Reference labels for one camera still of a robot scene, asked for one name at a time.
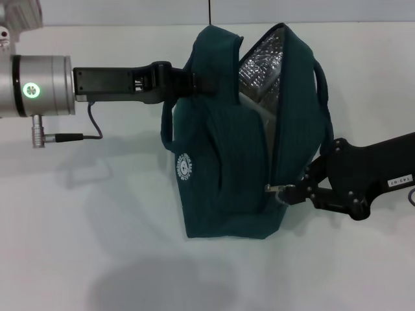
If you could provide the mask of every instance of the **teal fabric bag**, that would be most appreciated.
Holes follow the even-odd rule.
[[[176,156],[191,238],[276,232],[287,207],[267,185],[299,181],[320,145],[324,151],[333,140],[326,79],[311,49],[284,24],[239,61],[242,40],[218,27],[203,30],[185,70],[218,91],[163,106],[161,138]]]

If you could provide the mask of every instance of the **label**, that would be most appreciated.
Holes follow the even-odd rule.
[[[193,164],[188,154],[182,154],[176,165],[177,175],[181,180],[188,180],[192,174]]]
[[[396,186],[399,186],[399,185],[403,185],[405,183],[410,183],[412,181],[414,181],[414,178],[412,177],[412,175],[406,175],[406,176],[402,176],[402,177],[399,177],[399,178],[388,180],[388,186],[389,187],[396,187]]]

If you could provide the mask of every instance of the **white logo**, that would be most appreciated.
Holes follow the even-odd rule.
[[[192,173],[192,161],[187,154],[182,154],[177,160],[177,174],[182,180],[188,180]]]

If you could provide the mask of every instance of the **green led light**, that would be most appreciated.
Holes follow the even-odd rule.
[[[40,87],[36,83],[26,83],[23,86],[23,94],[29,98],[36,98],[40,95]]]

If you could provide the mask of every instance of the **black cable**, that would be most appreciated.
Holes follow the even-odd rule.
[[[92,112],[91,112],[92,105],[94,105],[94,102],[88,102],[88,116],[92,124],[94,125],[95,129],[97,130],[99,136],[84,135],[84,139],[102,139],[104,136],[102,135],[101,129],[99,128],[98,124],[95,122],[92,116]]]
[[[409,191],[409,193],[408,193],[408,201],[409,201],[409,203],[411,203],[413,206],[415,206],[415,202],[414,202],[414,200],[412,199],[412,195],[414,194],[414,192],[415,192],[415,188],[413,188],[411,191]]]

